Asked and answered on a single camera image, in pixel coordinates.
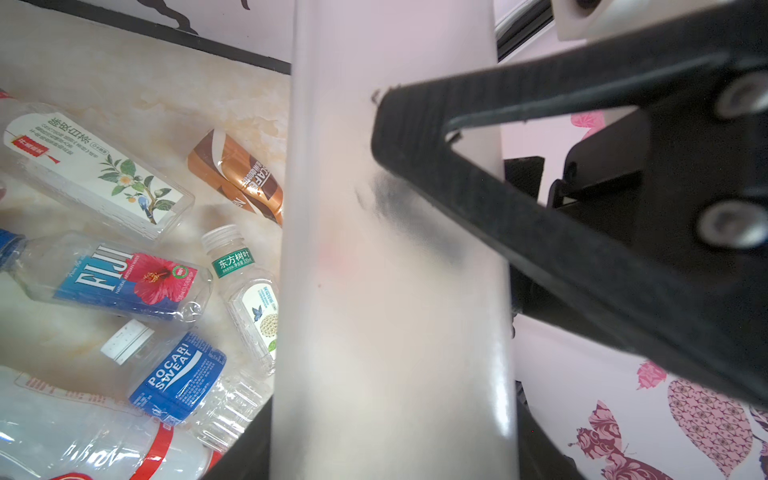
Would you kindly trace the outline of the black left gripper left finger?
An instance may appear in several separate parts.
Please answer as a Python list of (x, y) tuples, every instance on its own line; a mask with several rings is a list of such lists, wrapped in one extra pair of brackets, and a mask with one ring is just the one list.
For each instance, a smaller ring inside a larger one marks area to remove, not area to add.
[[(269, 399), (244, 434), (203, 479), (268, 479), (273, 399)], [(519, 479), (584, 479), (575, 461), (560, 452), (517, 399)]]

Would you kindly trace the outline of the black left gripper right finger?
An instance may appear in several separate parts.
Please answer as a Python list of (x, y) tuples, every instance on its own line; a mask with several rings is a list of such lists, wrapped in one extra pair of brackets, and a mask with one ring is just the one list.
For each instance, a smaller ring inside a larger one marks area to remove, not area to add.
[[(455, 149), (470, 128), (618, 107), (545, 204)], [(765, 2), (393, 88), (371, 148), (527, 279), (526, 315), (766, 405)]]

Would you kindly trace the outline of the Pocari Sweat bottle blue label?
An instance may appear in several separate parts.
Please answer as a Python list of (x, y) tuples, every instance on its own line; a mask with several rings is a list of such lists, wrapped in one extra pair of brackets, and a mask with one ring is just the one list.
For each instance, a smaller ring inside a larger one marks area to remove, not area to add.
[(161, 423), (227, 452), (272, 396), (261, 379), (227, 365), (194, 331), (171, 335), (130, 320), (101, 346), (118, 397)]

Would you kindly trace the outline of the clear bottle green band label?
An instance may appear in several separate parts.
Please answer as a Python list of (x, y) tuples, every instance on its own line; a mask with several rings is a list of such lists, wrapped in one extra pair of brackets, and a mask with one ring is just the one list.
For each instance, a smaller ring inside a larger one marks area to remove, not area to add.
[(208, 231), (201, 242), (211, 259), (226, 309), (247, 351), (263, 375), (273, 375), (279, 318), (274, 275), (257, 264), (234, 224)]

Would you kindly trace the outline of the tall white frosted bottle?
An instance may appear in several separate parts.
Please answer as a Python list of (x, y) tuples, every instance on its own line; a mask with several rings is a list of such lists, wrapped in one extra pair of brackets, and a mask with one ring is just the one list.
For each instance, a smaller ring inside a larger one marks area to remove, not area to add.
[(376, 95), (493, 66), (490, 1), (295, 7), (274, 479), (514, 479), (508, 267), (382, 169)]

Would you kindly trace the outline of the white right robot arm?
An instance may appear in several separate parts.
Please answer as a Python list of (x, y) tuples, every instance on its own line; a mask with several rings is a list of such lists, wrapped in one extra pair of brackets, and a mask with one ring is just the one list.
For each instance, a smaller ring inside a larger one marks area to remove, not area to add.
[(509, 160), (516, 204), (500, 252), (515, 268), (513, 305), (533, 319), (588, 334), (615, 327), (630, 292), (653, 276), (652, 265), (631, 251), (650, 123), (642, 111), (622, 117), (575, 144), (563, 176), (536, 204), (541, 157)]

